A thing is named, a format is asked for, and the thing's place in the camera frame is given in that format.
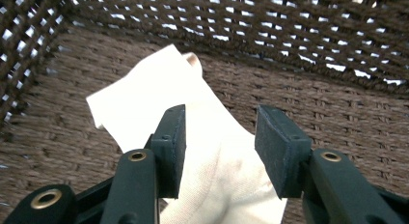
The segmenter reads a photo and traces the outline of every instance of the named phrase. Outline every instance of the white towel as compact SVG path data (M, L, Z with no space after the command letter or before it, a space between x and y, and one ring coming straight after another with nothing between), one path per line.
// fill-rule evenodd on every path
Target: white towel
M167 46L87 102L96 127L105 127L124 153L144 147L166 109L186 105L179 199L161 213L161 223L281 222L286 199L277 197L255 151L254 135L202 79L196 55Z

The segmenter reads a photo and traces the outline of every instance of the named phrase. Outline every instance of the brown wicker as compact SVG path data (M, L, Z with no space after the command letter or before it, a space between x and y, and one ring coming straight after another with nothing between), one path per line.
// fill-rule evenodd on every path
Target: brown wicker
M370 182L407 197L408 8L409 0L0 0L0 221L36 188L79 192L114 174L121 151L95 129L85 97L169 43L198 53L205 81L248 130L257 104L279 107L314 148L342 151ZM299 201L284 222L303 222Z

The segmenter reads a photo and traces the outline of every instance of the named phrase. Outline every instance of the metal grommet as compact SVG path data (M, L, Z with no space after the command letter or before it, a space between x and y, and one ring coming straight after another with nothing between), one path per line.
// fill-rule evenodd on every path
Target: metal grommet
M341 157L337 154L331 153L331 152L324 152L321 154L321 157L323 157L324 159L328 160L328 161L332 161L332 162L340 162L341 161Z
M136 153L130 154L128 159L130 161L141 161L146 157L147 157L147 154L141 153L141 152L136 152Z
M45 209L58 202L61 196L63 196L63 193L60 190L56 188L48 189L47 191L37 195L33 201L31 201L31 208L36 210Z

